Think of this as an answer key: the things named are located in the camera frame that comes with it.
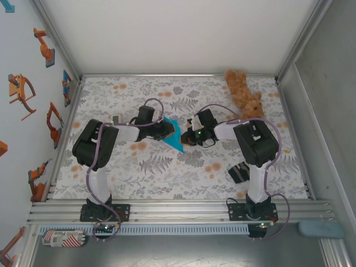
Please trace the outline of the blue cloth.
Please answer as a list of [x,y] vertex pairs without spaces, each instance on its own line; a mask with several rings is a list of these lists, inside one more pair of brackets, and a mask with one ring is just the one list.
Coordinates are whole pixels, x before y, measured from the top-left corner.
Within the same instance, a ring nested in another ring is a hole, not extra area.
[[162,141],[164,143],[170,145],[174,149],[177,149],[178,151],[184,153],[184,147],[183,147],[183,144],[181,143],[181,140],[180,140],[181,130],[180,130],[180,126],[178,124],[178,121],[177,120],[171,120],[171,119],[169,119],[167,117],[164,117],[164,120],[166,122],[169,122],[169,123],[174,125],[176,133],[173,135],[173,137],[170,137],[168,139],[164,138],[164,139],[162,139]]

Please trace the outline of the floral print tablecloth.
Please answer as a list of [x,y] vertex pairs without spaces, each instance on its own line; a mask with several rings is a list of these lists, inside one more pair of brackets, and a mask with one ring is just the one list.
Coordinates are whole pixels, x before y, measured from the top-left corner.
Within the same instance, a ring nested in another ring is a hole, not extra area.
[[[265,117],[280,131],[283,149],[269,170],[268,190],[290,199],[307,193],[294,150],[278,89],[273,78],[249,77],[248,87],[262,94]],[[78,164],[72,148],[90,119],[109,121],[121,115],[129,121],[147,104],[176,120],[182,129],[204,106],[223,122],[239,109],[231,100],[222,77],[88,77],[73,119],[68,145],[59,170],[55,199],[85,199],[86,169]],[[242,199],[248,182],[237,184],[229,170],[243,161],[236,141],[215,146],[186,147],[178,151],[162,141],[117,143],[107,164],[107,181],[114,199]]]

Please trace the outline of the black white striped sock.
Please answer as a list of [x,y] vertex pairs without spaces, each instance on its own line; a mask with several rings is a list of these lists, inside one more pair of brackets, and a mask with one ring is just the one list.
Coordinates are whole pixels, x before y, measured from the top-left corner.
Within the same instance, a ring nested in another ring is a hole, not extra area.
[[228,173],[236,184],[250,180],[250,167],[245,161],[233,166]]

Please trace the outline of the brown teddy bear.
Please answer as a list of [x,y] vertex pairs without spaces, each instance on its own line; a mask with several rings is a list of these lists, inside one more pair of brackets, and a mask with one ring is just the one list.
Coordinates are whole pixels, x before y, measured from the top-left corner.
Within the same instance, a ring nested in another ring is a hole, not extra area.
[[265,117],[261,102],[261,93],[252,93],[250,91],[245,72],[237,72],[233,69],[229,69],[225,72],[224,79],[231,92],[233,103],[241,109],[241,120]]

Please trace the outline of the red white striped package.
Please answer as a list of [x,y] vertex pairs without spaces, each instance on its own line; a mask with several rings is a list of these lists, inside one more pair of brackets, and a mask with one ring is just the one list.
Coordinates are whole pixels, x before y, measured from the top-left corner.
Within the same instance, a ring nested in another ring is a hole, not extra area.
[[42,244],[51,248],[79,248],[86,243],[83,230],[49,229],[42,237]]

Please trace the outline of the blue-grey pad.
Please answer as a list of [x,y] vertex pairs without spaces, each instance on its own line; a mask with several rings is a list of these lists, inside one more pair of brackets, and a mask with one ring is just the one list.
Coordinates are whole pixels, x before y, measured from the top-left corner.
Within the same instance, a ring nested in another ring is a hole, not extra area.
[[302,236],[316,239],[343,239],[345,232],[341,224],[332,221],[304,220],[298,224]]

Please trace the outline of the aluminium rail bed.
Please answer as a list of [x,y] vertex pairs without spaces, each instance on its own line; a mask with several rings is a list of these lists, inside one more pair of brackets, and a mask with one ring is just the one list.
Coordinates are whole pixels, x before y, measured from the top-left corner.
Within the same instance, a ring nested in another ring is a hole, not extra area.
[[[28,224],[79,224],[84,200],[36,202],[32,205]],[[115,200],[130,204],[129,224],[227,224],[229,212],[225,200]],[[302,220],[336,221],[332,205],[323,200],[292,199],[290,222]]]

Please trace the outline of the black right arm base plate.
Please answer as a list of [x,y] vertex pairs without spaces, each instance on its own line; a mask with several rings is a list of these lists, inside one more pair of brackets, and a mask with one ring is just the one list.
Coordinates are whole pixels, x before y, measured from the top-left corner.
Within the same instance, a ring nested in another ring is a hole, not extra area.
[[269,204],[258,215],[249,215],[246,203],[229,203],[227,205],[230,221],[278,221],[278,213],[274,203]]

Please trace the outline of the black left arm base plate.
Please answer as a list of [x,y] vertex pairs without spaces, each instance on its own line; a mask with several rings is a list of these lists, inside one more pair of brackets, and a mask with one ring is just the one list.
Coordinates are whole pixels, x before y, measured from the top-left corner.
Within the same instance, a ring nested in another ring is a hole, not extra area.
[[[121,222],[129,221],[130,217],[129,204],[113,204],[112,208],[120,217]],[[112,222],[118,221],[116,215],[109,209],[97,204],[84,204],[80,211],[81,222]]]

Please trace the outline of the aluminium side rail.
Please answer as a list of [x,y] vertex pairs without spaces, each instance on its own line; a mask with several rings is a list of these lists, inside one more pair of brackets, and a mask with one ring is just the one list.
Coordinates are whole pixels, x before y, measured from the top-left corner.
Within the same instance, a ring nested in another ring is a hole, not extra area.
[[292,142],[293,142],[293,145],[294,145],[294,150],[295,150],[295,153],[296,153],[296,159],[297,159],[297,162],[299,164],[301,176],[302,176],[302,179],[303,179],[305,192],[306,192],[306,194],[308,196],[308,199],[315,200],[314,190],[313,190],[313,187],[311,185],[311,180],[310,180],[310,177],[309,177],[309,174],[308,174],[308,170],[307,170],[304,158],[303,158],[303,153],[301,151],[300,143],[299,143],[297,134],[295,132],[293,120],[292,120],[291,114],[289,112],[287,101],[286,101],[285,96],[283,94],[283,91],[282,91],[282,89],[280,87],[280,84],[279,84],[279,82],[277,81],[276,78],[275,78],[275,83],[276,83],[276,86],[277,86],[277,89],[278,89],[278,93],[280,95],[281,105],[282,105],[283,110],[285,112],[286,121],[288,123],[289,132],[290,132],[291,139],[292,139]]
[[73,93],[73,99],[71,102],[70,112],[69,112],[69,115],[68,115],[68,118],[67,118],[67,121],[66,121],[66,124],[64,127],[64,131],[62,133],[62,137],[59,141],[57,156],[55,158],[55,163],[53,165],[51,177],[47,181],[44,193],[42,195],[42,199],[41,199],[42,202],[47,201],[48,195],[50,194],[50,188],[52,185],[55,184],[55,182],[57,181],[57,178],[58,178],[58,174],[60,173],[62,160],[63,160],[64,154],[66,152],[66,147],[67,147],[67,143],[68,143],[68,140],[70,137],[72,124],[73,124],[75,114],[77,111],[77,107],[78,107],[78,103],[79,103],[79,100],[81,97],[82,88],[83,88],[82,80],[79,80],[78,84],[75,87],[75,91]]

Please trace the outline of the blue orange machine wall sticker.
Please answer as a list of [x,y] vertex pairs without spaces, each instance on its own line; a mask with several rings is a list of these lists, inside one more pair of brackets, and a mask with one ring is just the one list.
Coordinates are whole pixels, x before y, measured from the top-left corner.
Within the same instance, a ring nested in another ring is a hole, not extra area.
[[70,105],[75,87],[76,87],[76,82],[72,80],[72,78],[70,77],[70,75],[66,70],[63,70],[62,89],[63,89],[65,107]]

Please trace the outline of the aluminium upright post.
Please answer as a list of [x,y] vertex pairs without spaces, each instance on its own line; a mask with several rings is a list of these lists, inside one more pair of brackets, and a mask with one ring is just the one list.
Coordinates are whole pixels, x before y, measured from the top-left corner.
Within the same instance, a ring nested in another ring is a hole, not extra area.
[[282,81],[289,68],[297,61],[304,47],[309,42],[333,2],[334,0],[317,0],[315,7],[312,9],[310,16],[301,29],[300,34],[283,62],[278,74],[275,76],[275,82],[277,84]]
[[67,48],[63,36],[60,34],[58,27],[56,26],[54,19],[52,18],[48,8],[46,7],[43,0],[28,0],[31,4],[34,12],[36,13],[38,19],[43,24],[45,31],[50,34],[50,39],[54,44],[55,48],[58,49],[64,63],[69,68],[72,73],[72,78],[74,78],[78,84],[81,83],[82,73],[79,67],[75,63],[74,57],[71,55],[69,49]]

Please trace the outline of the orange gripper frame wall sticker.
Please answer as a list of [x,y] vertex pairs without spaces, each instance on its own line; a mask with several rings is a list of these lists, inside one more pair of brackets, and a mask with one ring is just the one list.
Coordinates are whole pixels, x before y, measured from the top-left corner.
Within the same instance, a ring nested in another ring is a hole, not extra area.
[[[16,97],[12,99],[9,103],[12,104],[16,101],[19,101],[28,112],[28,114],[21,119],[21,121],[23,121],[37,111],[36,109],[30,108],[30,106],[27,103],[28,100],[36,96],[36,91],[33,85],[31,84],[31,82],[29,81],[29,79],[23,76],[22,74],[18,74],[18,75],[9,74],[8,82],[9,82],[9,96]],[[29,89],[31,90],[31,95],[29,97],[27,97],[25,93],[26,86],[29,87]]]

